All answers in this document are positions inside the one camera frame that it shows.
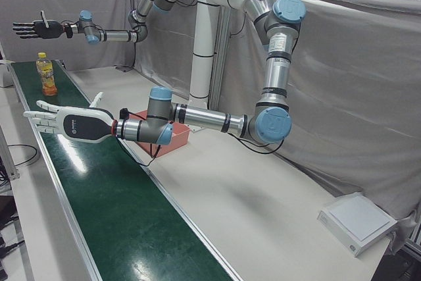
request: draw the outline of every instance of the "plastic bottle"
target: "plastic bottle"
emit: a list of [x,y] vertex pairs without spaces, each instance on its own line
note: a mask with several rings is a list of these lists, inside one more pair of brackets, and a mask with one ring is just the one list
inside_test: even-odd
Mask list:
[[42,93],[44,95],[56,95],[57,87],[54,83],[53,64],[47,59],[47,54],[38,53],[39,59],[36,61],[38,74],[41,76]]

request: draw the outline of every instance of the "conveyor belt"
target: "conveyor belt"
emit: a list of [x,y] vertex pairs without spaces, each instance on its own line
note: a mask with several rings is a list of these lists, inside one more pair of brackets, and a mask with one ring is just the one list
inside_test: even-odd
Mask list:
[[[34,62],[12,64],[23,104],[31,110],[40,110],[38,99],[88,106],[64,69],[53,66],[59,94],[46,97]],[[87,144],[51,134],[41,138],[103,280],[233,280],[234,272],[224,270],[116,139]]]

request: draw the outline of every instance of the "white support column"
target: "white support column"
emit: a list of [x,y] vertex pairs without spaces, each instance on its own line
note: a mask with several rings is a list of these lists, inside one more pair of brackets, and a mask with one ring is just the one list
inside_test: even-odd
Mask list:
[[207,109],[220,6],[197,1],[189,105]]

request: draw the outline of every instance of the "gray backdrop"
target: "gray backdrop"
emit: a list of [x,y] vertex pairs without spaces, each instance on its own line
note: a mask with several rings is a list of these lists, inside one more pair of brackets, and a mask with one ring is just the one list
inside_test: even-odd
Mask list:
[[88,45],[82,34],[72,39],[19,39],[12,31],[13,22],[40,19],[43,9],[48,19],[77,21],[82,9],[93,13],[93,21],[106,29],[129,28],[130,0],[0,0],[0,41],[8,59],[33,61],[45,51],[50,59],[64,59],[69,69],[84,69],[111,64],[131,64],[133,45],[101,43]]
[[[13,21],[36,19],[41,8],[59,21],[90,9],[104,28],[125,28],[130,0],[2,1],[0,40],[10,59],[34,60],[46,51],[70,68],[132,62],[132,44],[91,47],[83,36],[24,41],[11,32]],[[293,129],[279,155],[332,193],[362,191],[393,217],[405,218],[421,198],[421,2],[305,3],[308,15],[288,87]],[[234,13],[233,34],[242,22],[243,15]],[[149,37],[137,44],[136,68],[187,96],[195,7],[176,5],[166,15],[151,11],[147,24]],[[247,21],[229,42],[220,111],[253,113],[265,59]]]
[[[405,218],[421,198],[421,2],[305,3],[288,87],[293,129],[279,154],[333,194],[361,191]],[[187,95],[195,10],[175,7],[169,17],[148,21],[136,65]],[[234,13],[231,33],[243,17]],[[247,21],[229,42],[220,111],[253,113],[265,60]]]

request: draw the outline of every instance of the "orange box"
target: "orange box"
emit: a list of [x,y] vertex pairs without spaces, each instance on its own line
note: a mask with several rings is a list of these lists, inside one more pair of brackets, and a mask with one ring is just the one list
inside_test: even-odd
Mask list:
[[[146,118],[147,111],[141,111],[136,113],[139,116],[142,116],[143,118]],[[130,118],[138,118],[134,115],[130,115]],[[169,153],[170,151],[173,151],[185,144],[187,144],[187,141],[189,139],[189,133],[190,129],[181,123],[174,122],[172,124],[172,137],[171,137],[171,143],[168,145],[161,145],[161,149],[158,152],[157,157],[160,157],[164,154]],[[143,143],[140,141],[136,142],[144,151],[146,151],[150,156],[153,156],[157,152],[158,145],[152,144],[152,153],[151,153],[151,144],[150,143]]]

